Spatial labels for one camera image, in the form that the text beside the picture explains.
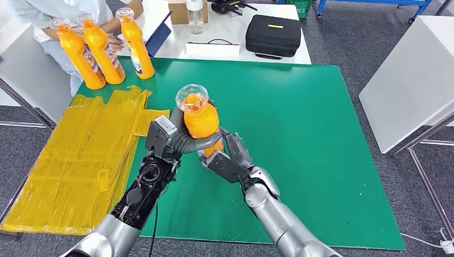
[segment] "orange bottle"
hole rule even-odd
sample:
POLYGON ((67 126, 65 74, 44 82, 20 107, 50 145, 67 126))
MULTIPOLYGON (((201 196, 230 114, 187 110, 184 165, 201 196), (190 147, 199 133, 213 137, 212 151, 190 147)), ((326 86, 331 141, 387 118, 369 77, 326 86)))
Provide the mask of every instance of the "orange bottle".
MULTIPOLYGON (((184 121, 193 138, 206 138, 219 130, 216 108, 208 103, 208 92, 200 85, 187 85, 176 97, 177 106, 184 112, 184 121)), ((215 150, 224 150, 222 139, 200 154, 208 158, 215 150)))
POLYGON ((117 55, 112 51, 107 41, 107 34, 95 25, 93 14, 86 13, 78 18, 82 25, 85 43, 95 56, 98 65, 104 73, 105 79, 110 84, 120 84, 125 80, 125 71, 118 61, 117 55))
POLYGON ((79 71, 89 89, 100 89, 105 86, 105 78, 93 57, 84 44, 84 39, 71 29, 68 19, 55 18, 52 28, 58 33, 60 45, 68 55, 74 67, 79 71))
POLYGON ((120 8, 115 16, 122 24, 122 34, 131 53, 131 61, 137 76, 141 79, 151 78, 155 70, 142 39, 142 30, 134 21, 134 11, 127 7, 120 8))

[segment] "floor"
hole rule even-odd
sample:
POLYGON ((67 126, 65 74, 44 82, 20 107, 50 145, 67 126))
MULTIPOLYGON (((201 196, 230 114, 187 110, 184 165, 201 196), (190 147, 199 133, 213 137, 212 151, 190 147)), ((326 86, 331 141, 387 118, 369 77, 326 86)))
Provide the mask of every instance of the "floor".
MULTIPOLYGON (((108 1, 113 9, 117 3, 108 1)), ((425 14, 434 14, 439 2, 433 1, 425 14)), ((408 153, 400 158, 383 155, 374 140, 358 94, 391 49, 408 29, 407 19, 416 7, 329 2, 321 19, 315 5, 301 25, 314 64, 338 65, 345 79, 370 151, 388 195, 401 232, 436 244, 441 239, 442 223, 408 153)), ((32 121, 17 107, 0 107, 0 120, 32 121)), ((0 211, 33 165, 50 133, 40 128, 0 126, 0 211)), ((446 128, 434 138, 454 139, 454 128, 446 128)), ((434 187, 454 222, 454 167, 450 165, 454 148, 422 145, 416 148, 434 187)), ((25 234, 14 243, 0 243, 0 256, 57 256, 80 237, 25 234)), ((344 256, 437 256, 443 253, 412 239, 404 238, 406 252, 340 249, 344 256)), ((130 256, 146 256, 150 240, 141 238, 130 256)), ((279 256, 269 245, 205 243, 157 239, 154 256, 279 256)))

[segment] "yellow label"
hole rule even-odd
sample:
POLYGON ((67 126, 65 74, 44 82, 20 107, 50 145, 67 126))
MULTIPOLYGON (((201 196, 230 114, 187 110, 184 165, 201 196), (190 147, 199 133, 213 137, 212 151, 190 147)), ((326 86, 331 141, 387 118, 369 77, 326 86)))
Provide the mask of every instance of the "yellow label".
POLYGON ((98 172, 98 191, 104 192, 108 189, 109 183, 109 170, 102 169, 98 172))
POLYGON ((268 24, 268 27, 271 27, 271 28, 284 28, 284 26, 273 25, 273 24, 268 24))

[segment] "yellow plastic sheet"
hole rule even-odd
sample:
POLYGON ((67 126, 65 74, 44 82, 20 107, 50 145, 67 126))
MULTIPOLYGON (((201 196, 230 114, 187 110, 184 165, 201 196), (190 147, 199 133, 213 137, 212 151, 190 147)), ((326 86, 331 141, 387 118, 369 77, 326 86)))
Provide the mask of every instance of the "yellow plastic sheet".
POLYGON ((135 127, 134 135, 146 137, 148 134, 148 129, 150 128, 150 122, 161 115, 169 118, 170 110, 141 110, 139 115, 137 116, 138 122, 135 127))
POLYGON ((149 95, 132 86, 115 90, 105 105, 100 97, 77 95, 0 229, 91 232, 123 195, 137 147, 136 127, 161 113, 142 111, 149 95))

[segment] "cardboard box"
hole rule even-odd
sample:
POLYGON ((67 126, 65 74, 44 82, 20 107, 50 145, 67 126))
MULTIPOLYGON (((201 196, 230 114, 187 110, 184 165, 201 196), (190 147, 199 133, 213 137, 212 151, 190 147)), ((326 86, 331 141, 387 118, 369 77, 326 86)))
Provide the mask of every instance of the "cardboard box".
MULTIPOLYGON (((185 0, 168 0, 169 10, 172 11, 170 19, 172 24, 188 24, 189 19, 187 17, 187 8, 185 0)), ((203 0, 203 23, 208 22, 208 2, 203 0)))

